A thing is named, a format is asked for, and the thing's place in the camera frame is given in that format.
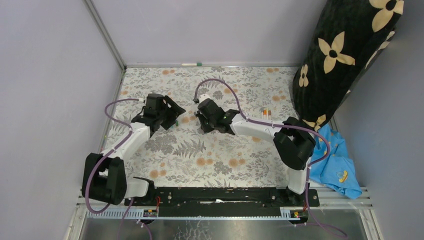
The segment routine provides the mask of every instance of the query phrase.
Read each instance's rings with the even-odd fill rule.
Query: white wall
[[[300,64],[326,0],[94,0],[129,64]]]
[[[336,113],[385,240],[423,238],[423,12],[405,1],[392,42]]]
[[[62,239],[120,70],[82,0],[0,1],[0,239]]]

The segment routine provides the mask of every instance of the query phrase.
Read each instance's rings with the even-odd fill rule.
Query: white strip
[[[87,218],[94,219],[121,219],[127,209],[108,208],[100,214],[87,213]],[[158,216],[158,217],[143,217],[145,209],[130,209],[125,216],[125,219],[141,219],[141,220],[291,220],[298,221],[300,218],[290,217],[290,210],[280,209],[281,216]]]

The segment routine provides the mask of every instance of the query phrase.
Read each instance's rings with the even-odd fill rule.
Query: black pillow
[[[330,121],[389,43],[403,8],[403,0],[327,1],[292,86],[294,108],[311,129]]]

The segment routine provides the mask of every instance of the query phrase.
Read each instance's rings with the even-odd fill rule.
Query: floral tablecloth
[[[260,117],[261,108],[271,110],[273,120],[296,117],[290,87],[297,67],[177,67],[128,68],[119,99],[145,98],[148,93],[170,96],[186,113],[178,126],[158,130],[125,163],[130,177],[151,179],[167,187],[283,187],[287,167],[270,142],[249,136],[213,131],[204,134],[194,116],[198,83],[208,78],[226,81],[237,93],[244,112]],[[199,89],[224,109],[237,109],[231,92],[210,81]],[[141,111],[136,102],[117,104],[114,117],[129,122]],[[105,147],[126,132],[113,123]]]

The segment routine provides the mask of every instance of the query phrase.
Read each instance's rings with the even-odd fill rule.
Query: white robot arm
[[[311,161],[315,146],[315,140],[309,133],[246,121],[238,110],[230,109],[224,112],[207,94],[199,97],[198,110],[196,116],[205,133],[218,130],[221,133],[252,136],[274,143],[281,160],[289,167],[288,188],[297,194],[305,191],[306,167]],[[259,118],[257,121],[270,125],[273,123]],[[289,117],[284,124],[306,127],[303,122],[293,117]]]
[[[150,181],[140,177],[126,178],[124,164],[160,126],[166,130],[169,129],[178,116],[185,112],[168,96],[149,94],[143,110],[131,120],[129,131],[132,131],[132,134],[129,138],[128,134],[124,134],[112,147],[101,153],[90,153],[87,156],[82,180],[82,195],[85,197],[92,171],[94,171],[94,177],[89,186],[90,199],[118,205],[124,198],[148,195]],[[94,169],[95,165],[109,152],[112,153],[97,169]]]

